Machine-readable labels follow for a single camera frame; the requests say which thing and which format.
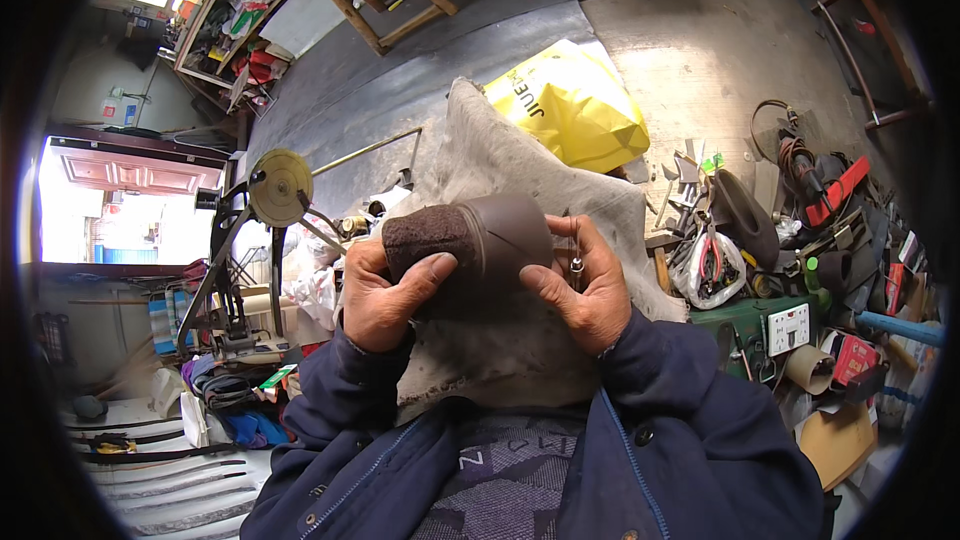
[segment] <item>blue pipe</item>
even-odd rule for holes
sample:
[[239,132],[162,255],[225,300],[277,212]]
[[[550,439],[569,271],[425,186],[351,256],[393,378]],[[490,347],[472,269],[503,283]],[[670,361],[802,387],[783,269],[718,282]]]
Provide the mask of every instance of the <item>blue pipe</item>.
[[858,314],[856,316],[856,322],[868,328],[883,330],[884,332],[903,336],[911,341],[917,341],[936,348],[944,345],[945,328],[943,327],[931,328],[922,323],[905,321],[904,319],[881,315],[870,312],[869,310],[864,310]]

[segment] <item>electrical outlet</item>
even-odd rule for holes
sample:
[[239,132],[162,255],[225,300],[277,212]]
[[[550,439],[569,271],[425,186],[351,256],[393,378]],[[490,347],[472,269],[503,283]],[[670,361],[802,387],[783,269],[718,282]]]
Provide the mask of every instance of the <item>electrical outlet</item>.
[[803,304],[767,315],[767,355],[775,357],[810,344],[810,305]]

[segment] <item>concrete floor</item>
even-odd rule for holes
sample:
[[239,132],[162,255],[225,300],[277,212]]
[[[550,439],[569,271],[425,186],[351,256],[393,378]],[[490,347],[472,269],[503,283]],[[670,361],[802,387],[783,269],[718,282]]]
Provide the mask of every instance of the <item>concrete floor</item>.
[[[723,153],[726,168],[753,184],[755,159],[745,158],[753,157],[745,155],[753,152],[750,115],[765,99],[811,111],[822,130],[822,138],[808,139],[813,150],[858,157],[869,148],[862,99],[851,94],[801,0],[583,0],[581,6],[646,119],[650,148],[643,160],[656,178],[644,188],[657,209],[667,188],[660,163],[674,169],[673,151],[683,150],[686,138],[698,148],[706,139],[704,154]],[[783,117],[776,107],[764,108],[757,133]],[[647,217],[648,234],[655,219]]]

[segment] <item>hand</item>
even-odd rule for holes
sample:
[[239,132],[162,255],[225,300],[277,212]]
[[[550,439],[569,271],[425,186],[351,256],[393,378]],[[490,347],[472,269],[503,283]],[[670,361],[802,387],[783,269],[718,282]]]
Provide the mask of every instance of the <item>hand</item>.
[[356,242],[346,251],[343,267],[343,332],[371,353],[397,348],[414,311],[456,268],[457,258],[450,253],[430,255],[392,285],[380,277],[387,270],[383,242],[379,238]]
[[573,340],[591,356],[597,356],[620,338],[630,321],[630,294],[623,278],[620,259],[585,215],[557,217],[546,215],[550,232],[557,236],[576,236],[583,260],[582,282],[586,290],[578,294],[567,283],[563,272],[569,270],[569,251],[558,249],[553,269],[527,265],[520,270],[520,282],[531,292],[553,305],[573,334]]

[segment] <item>jacket zipper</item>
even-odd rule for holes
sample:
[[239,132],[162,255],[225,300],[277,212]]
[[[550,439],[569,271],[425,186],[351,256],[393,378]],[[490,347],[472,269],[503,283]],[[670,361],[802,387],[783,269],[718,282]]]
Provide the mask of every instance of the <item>jacket zipper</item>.
[[370,474],[374,473],[374,470],[378,468],[380,462],[382,462],[383,459],[387,455],[389,455],[392,450],[396,449],[397,446],[402,442],[403,438],[406,438],[408,434],[413,432],[414,428],[418,426],[420,422],[421,422],[421,419],[416,419],[412,424],[410,424],[410,426],[404,429],[400,433],[400,435],[396,437],[395,440],[393,440],[393,443],[390,444],[389,447],[387,447],[387,450],[380,452],[380,455],[376,458],[376,461],[374,461],[373,464],[369,466],[369,469],[366,470],[366,473],[360,475],[360,478],[354,481],[353,486],[350,486],[349,489],[343,494],[342,497],[338,498],[336,502],[331,504],[330,508],[327,509],[326,512],[324,512],[321,516],[319,516],[317,521],[314,522],[312,525],[310,525],[310,527],[303,533],[303,535],[299,537],[299,540],[304,540],[308,535],[310,535],[310,533],[312,533],[314,530],[319,528],[320,524],[322,524],[325,520],[327,520],[327,518],[330,517],[330,514],[333,513],[334,510],[336,510],[338,507],[340,507],[344,503],[344,501],[351,495],[351,493],[357,489],[357,486],[360,486]]
[[633,468],[633,475],[636,476],[636,481],[640,484],[640,490],[643,492],[643,497],[647,500],[650,510],[652,510],[654,513],[654,519],[656,520],[656,526],[659,528],[660,535],[663,537],[663,540],[670,540],[670,532],[666,527],[664,512],[660,510],[660,505],[657,504],[657,500],[654,498],[654,495],[650,493],[650,488],[647,486],[646,480],[643,479],[641,467],[637,463],[637,456],[634,454],[633,449],[630,448],[630,440],[627,439],[627,432],[624,430],[623,424],[620,423],[620,417],[614,410],[614,405],[610,402],[610,397],[607,395],[606,388],[600,388],[600,392],[603,395],[603,402],[604,405],[606,405],[606,410],[609,411],[610,416],[613,418],[613,423],[616,424],[616,428],[620,433],[620,439],[623,440],[623,448],[627,451],[627,457],[630,459],[630,466]]

